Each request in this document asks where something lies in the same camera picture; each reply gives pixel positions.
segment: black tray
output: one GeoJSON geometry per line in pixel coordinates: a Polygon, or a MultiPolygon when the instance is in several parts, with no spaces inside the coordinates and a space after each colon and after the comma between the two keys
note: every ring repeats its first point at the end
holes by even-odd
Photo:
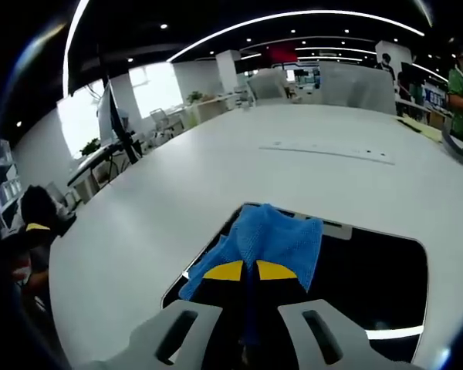
{"type": "MultiPolygon", "coordinates": [[[[238,208],[188,269],[228,235],[238,208]]],[[[280,210],[290,217],[310,216],[280,210]]],[[[308,295],[324,299],[366,330],[423,325],[427,306],[428,266],[423,246],[415,240],[324,220],[323,240],[308,295]]],[[[162,307],[179,299],[187,282],[180,276],[163,296],[162,307]]],[[[420,335],[371,340],[373,349],[394,361],[411,362],[420,335]]]]}

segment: light strip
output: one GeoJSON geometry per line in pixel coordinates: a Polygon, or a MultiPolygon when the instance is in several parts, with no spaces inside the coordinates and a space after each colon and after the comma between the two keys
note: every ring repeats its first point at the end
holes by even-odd
{"type": "Polygon", "coordinates": [[[405,329],[366,330],[365,332],[370,340],[406,338],[422,334],[424,332],[424,326],[420,325],[405,329]]]}
{"type": "Polygon", "coordinates": [[[374,40],[360,39],[360,38],[357,38],[357,37],[346,37],[346,36],[302,36],[302,37],[290,37],[290,38],[287,38],[287,39],[278,39],[278,40],[261,42],[259,44],[248,45],[248,46],[246,46],[244,48],[241,48],[240,51],[257,48],[258,46],[276,44],[278,42],[296,41],[296,40],[309,40],[309,39],[343,39],[343,40],[374,42],[375,43],[374,40]]]}
{"type": "Polygon", "coordinates": [[[344,56],[299,56],[297,59],[341,59],[341,60],[353,60],[354,62],[362,62],[362,59],[345,58],[344,56]]]}
{"type": "Polygon", "coordinates": [[[70,23],[69,33],[67,35],[67,42],[65,44],[65,52],[63,53],[63,74],[62,74],[62,85],[63,85],[63,97],[66,98],[69,95],[69,50],[70,44],[74,38],[74,33],[79,24],[80,17],[83,16],[86,6],[90,0],[80,0],[77,5],[76,12],[72,18],[72,23],[70,23]]]}
{"type": "Polygon", "coordinates": [[[376,52],[370,52],[370,51],[368,51],[368,50],[348,49],[348,48],[320,48],[320,47],[312,47],[312,48],[296,48],[296,50],[345,50],[345,51],[347,51],[347,52],[365,52],[366,54],[377,55],[376,52]]]}
{"type": "Polygon", "coordinates": [[[427,69],[427,68],[425,68],[425,67],[419,66],[418,64],[415,64],[415,63],[413,64],[413,67],[420,68],[420,69],[424,70],[425,72],[428,72],[428,73],[430,73],[430,74],[432,74],[432,75],[434,75],[434,76],[436,76],[436,77],[439,77],[440,79],[443,79],[445,82],[448,82],[443,76],[438,75],[436,72],[431,71],[430,69],[427,69]]]}
{"type": "Polygon", "coordinates": [[[359,13],[359,12],[348,12],[346,10],[301,10],[297,12],[286,12],[286,13],[279,13],[279,14],[273,14],[273,15],[267,15],[266,17],[261,17],[261,18],[255,18],[251,19],[250,21],[238,23],[237,25],[233,25],[231,27],[227,27],[226,29],[222,29],[221,31],[215,32],[212,35],[206,36],[203,39],[200,39],[197,42],[194,42],[192,45],[189,45],[185,49],[182,49],[180,52],[177,54],[171,56],[168,58],[167,62],[172,62],[182,54],[185,54],[189,50],[192,50],[196,46],[199,46],[200,44],[209,41],[213,39],[214,37],[223,35],[226,32],[233,31],[234,29],[239,29],[241,27],[244,27],[246,25],[251,25],[257,22],[262,22],[262,21],[268,21],[269,19],[277,19],[277,18],[283,18],[283,17],[291,17],[294,15],[314,15],[314,14],[337,14],[337,15],[353,15],[355,17],[362,17],[362,18],[370,18],[370,19],[375,19],[377,21],[382,21],[386,23],[390,23],[391,25],[396,25],[398,27],[401,27],[402,29],[406,29],[410,32],[416,33],[419,36],[425,36],[425,34],[421,31],[418,31],[416,29],[411,28],[408,25],[404,25],[403,23],[399,23],[396,21],[393,21],[391,19],[379,17],[377,15],[371,15],[371,14],[366,14],[366,13],[359,13]]]}
{"type": "Polygon", "coordinates": [[[242,56],[240,59],[241,60],[246,60],[246,59],[250,59],[250,58],[255,58],[256,56],[261,56],[261,53],[257,53],[257,54],[253,54],[253,55],[247,55],[247,56],[242,56]]]}

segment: green shirt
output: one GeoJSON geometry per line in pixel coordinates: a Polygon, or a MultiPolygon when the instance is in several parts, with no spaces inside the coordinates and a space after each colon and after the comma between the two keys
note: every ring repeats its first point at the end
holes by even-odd
{"type": "MultiPolygon", "coordinates": [[[[458,95],[463,98],[463,76],[456,69],[449,71],[448,95],[458,95]]],[[[453,117],[453,130],[463,134],[463,109],[451,107],[455,114],[453,117]]]]}

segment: window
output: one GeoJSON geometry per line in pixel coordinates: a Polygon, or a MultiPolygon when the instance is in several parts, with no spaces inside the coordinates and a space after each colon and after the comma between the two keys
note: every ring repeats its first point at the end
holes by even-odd
{"type": "Polygon", "coordinates": [[[81,157],[80,151],[89,141],[100,137],[96,110],[101,95],[103,82],[99,80],[57,103],[62,133],[74,158],[81,157]]]}
{"type": "Polygon", "coordinates": [[[129,71],[141,118],[152,110],[169,109],[183,103],[171,63],[155,63],[129,71]]]}

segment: black ceiling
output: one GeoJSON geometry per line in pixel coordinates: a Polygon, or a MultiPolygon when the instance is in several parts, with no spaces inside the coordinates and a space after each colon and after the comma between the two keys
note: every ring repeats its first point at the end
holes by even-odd
{"type": "MultiPolygon", "coordinates": [[[[50,31],[51,39],[22,73],[10,96],[5,111],[2,133],[12,145],[41,118],[51,110],[56,101],[62,98],[63,51],[69,22],[77,2],[34,0],[15,5],[14,19],[17,27],[8,29],[4,42],[7,42],[8,69],[10,61],[17,59],[20,52],[34,35],[50,31]]],[[[201,2],[144,2],[138,0],[107,1],[90,0],[81,18],[69,53],[70,90],[74,91],[88,82],[101,78],[97,62],[98,50],[104,55],[110,71],[122,73],[137,65],[161,62],[199,39],[239,22],[265,15],[307,9],[336,9],[364,12],[393,19],[409,25],[426,34],[415,35],[395,25],[346,15],[301,15],[278,18],[247,25],[240,29],[220,35],[192,49],[175,60],[183,62],[209,57],[209,52],[219,53],[227,49],[243,49],[251,44],[270,42],[277,39],[303,36],[349,36],[373,40],[361,42],[349,39],[306,39],[307,45],[296,40],[301,46],[341,46],[353,49],[373,50],[381,39],[409,47],[417,54],[417,62],[429,68],[442,68],[452,65],[451,51],[445,41],[459,36],[463,41],[463,0],[451,3],[429,3],[434,27],[428,22],[412,0],[382,2],[374,0],[312,2],[295,0],[290,2],[271,2],[258,0],[205,0],[201,2]],[[168,24],[167,29],[160,25],[168,24]],[[429,59],[428,54],[438,55],[439,59],[429,59]],[[134,58],[128,63],[127,58],[134,58]]],[[[263,52],[265,46],[249,49],[249,52],[263,52]]],[[[311,55],[310,51],[299,52],[300,56],[311,55]]],[[[356,56],[347,53],[344,56],[356,56]]]]}

